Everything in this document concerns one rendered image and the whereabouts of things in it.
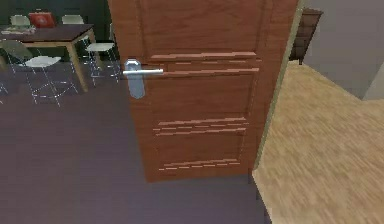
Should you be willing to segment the brown wooden room door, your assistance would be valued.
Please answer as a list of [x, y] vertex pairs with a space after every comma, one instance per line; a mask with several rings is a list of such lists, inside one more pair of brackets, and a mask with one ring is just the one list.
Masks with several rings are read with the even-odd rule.
[[149, 182], [249, 174], [302, 0], [107, 0]]

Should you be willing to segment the dark brown chest of drawers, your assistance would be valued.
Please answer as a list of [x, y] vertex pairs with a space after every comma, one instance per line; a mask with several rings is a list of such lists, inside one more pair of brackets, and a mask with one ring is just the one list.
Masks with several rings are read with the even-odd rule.
[[323, 12], [316, 9], [304, 8], [297, 30], [297, 34], [292, 46], [289, 60], [298, 60], [299, 64], [303, 63], [307, 49], [316, 31], [318, 22]]

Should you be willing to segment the dark top wooden table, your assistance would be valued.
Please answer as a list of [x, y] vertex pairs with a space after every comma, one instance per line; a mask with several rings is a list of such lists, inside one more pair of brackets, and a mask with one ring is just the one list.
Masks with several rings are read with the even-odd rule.
[[88, 91], [88, 84], [82, 70], [75, 44], [89, 37], [91, 43], [95, 43], [93, 24], [59, 24], [54, 28], [37, 28], [33, 34], [2, 34], [6, 25], [0, 26], [0, 40], [18, 40], [26, 47], [32, 48], [54, 48], [65, 47], [80, 83], [83, 92]]

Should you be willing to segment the pale flat book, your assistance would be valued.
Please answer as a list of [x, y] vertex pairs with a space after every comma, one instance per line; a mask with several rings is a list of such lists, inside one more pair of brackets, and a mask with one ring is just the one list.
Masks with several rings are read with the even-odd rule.
[[33, 26], [9, 26], [1, 30], [3, 35], [31, 35], [36, 28]]

